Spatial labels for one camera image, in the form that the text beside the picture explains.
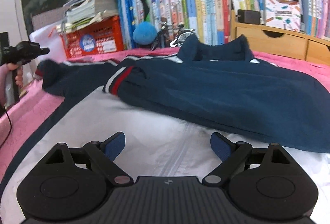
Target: white label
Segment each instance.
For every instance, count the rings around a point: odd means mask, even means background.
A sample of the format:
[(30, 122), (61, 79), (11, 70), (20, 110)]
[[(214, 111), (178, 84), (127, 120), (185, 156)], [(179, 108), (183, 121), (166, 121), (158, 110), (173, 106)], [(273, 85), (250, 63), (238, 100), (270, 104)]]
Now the white label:
[(117, 51), (116, 42), (114, 40), (104, 41), (101, 44), (103, 46), (103, 51), (105, 53), (110, 53), (110, 52)]

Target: miniature bicycle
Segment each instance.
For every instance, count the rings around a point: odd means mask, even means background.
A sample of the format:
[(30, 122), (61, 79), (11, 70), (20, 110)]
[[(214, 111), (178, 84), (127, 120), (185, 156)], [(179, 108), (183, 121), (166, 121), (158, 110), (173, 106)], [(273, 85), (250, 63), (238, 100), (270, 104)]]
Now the miniature bicycle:
[(176, 34), (174, 40), (170, 42), (170, 47), (181, 47), (181, 45), (184, 43), (184, 41), (189, 37), (190, 35), (196, 35), (194, 33), (194, 29), (192, 28), (184, 28), (183, 24), (179, 24), (178, 28), (173, 28), (173, 24), (169, 24), (166, 22), (160, 22), (162, 27), (157, 33), (156, 38), (154, 39), (151, 50), (155, 50), (159, 44), (161, 43), (162, 37), (165, 38), (165, 40), (169, 40), (168, 32), (170, 31), (176, 31), (178, 30), (178, 33)]

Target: wooden drawer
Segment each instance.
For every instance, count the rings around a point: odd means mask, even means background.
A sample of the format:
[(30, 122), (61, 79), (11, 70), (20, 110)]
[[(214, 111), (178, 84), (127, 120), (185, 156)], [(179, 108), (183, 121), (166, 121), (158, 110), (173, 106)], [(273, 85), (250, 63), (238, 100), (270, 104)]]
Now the wooden drawer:
[(308, 50), (306, 61), (330, 65), (329, 47), (322, 43), (308, 41)]
[(241, 34), (247, 37), (251, 50), (305, 59), (306, 42), (304, 38), (255, 28), (237, 27), (236, 37)]

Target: wooden cabinet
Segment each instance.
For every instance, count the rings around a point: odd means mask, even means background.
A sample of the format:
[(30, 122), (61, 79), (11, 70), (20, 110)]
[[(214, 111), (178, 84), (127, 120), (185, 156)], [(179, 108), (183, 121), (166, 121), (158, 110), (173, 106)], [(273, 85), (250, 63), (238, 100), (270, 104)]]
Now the wooden cabinet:
[(231, 37), (247, 37), (251, 50), (330, 65), (330, 41), (302, 32), (238, 23), (231, 14)]

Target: red plastic basket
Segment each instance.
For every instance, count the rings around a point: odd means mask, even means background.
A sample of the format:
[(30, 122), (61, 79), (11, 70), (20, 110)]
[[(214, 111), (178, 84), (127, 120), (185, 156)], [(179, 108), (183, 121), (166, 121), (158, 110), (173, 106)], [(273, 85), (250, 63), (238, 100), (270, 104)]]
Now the red plastic basket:
[(124, 50), (119, 16), (110, 17), (102, 22), (61, 36), (68, 59)]

